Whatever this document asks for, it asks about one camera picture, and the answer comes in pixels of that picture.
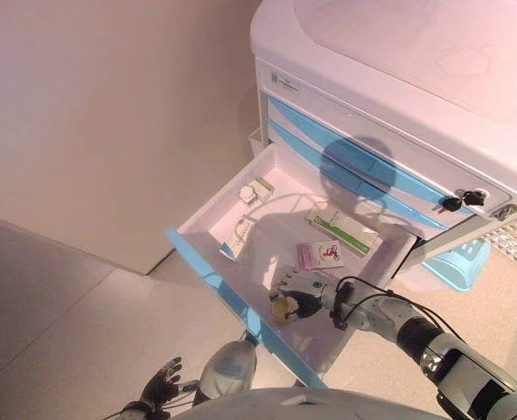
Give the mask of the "robot right hand black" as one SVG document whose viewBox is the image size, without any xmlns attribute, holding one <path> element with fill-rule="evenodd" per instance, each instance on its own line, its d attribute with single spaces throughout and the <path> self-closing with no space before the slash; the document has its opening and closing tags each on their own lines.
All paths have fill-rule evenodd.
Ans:
<svg viewBox="0 0 517 420">
<path fill-rule="evenodd" d="M 269 290 L 272 314 L 286 323 L 315 315 L 323 308 L 322 296 L 328 284 L 323 273 L 287 267 Z"/>
</svg>

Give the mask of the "robot left hand black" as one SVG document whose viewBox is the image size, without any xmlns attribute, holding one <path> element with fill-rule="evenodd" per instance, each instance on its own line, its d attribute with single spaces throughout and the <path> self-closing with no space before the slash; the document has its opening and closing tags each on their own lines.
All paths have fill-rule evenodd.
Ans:
<svg viewBox="0 0 517 420">
<path fill-rule="evenodd" d="M 180 381 L 182 358 L 176 357 L 165 363 L 145 385 L 140 401 L 146 403 L 153 411 L 179 395 L 196 390 L 198 380 Z"/>
</svg>

